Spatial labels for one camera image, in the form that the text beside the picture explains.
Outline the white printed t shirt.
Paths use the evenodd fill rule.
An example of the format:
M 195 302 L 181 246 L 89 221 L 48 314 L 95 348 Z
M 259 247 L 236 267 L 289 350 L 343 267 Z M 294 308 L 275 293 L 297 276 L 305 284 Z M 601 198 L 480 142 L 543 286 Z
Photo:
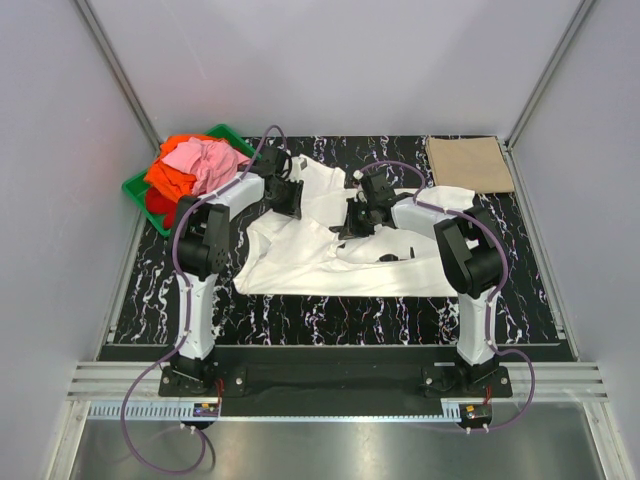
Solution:
M 434 239 L 386 226 L 339 240 L 349 198 L 345 173 L 309 158 L 300 220 L 267 211 L 246 229 L 249 251 L 234 278 L 245 295 L 454 297 Z

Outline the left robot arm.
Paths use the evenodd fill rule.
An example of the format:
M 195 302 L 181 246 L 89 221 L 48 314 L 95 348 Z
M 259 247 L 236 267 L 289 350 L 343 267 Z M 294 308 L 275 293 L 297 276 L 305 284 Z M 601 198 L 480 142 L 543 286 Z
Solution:
M 299 220 L 306 167 L 302 157 L 266 146 L 223 186 L 179 200 L 169 247 L 179 287 L 179 324 L 167 384 L 181 383 L 196 396 L 217 385 L 213 293 L 228 261 L 231 221 L 259 202 Z

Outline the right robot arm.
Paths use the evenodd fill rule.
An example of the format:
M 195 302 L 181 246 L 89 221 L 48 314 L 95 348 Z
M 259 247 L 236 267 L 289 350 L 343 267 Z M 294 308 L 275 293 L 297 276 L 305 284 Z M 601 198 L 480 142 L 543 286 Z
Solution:
M 466 210 L 397 193 L 382 171 L 366 167 L 353 173 L 357 193 L 347 200 L 344 224 L 332 230 L 341 239 L 365 238 L 377 226 L 404 229 L 435 240 L 444 276 L 458 294 L 459 338 L 452 366 L 428 373 L 421 386 L 427 396 L 483 395 L 496 376 L 495 340 L 498 295 L 508 277 L 508 262 L 486 209 Z

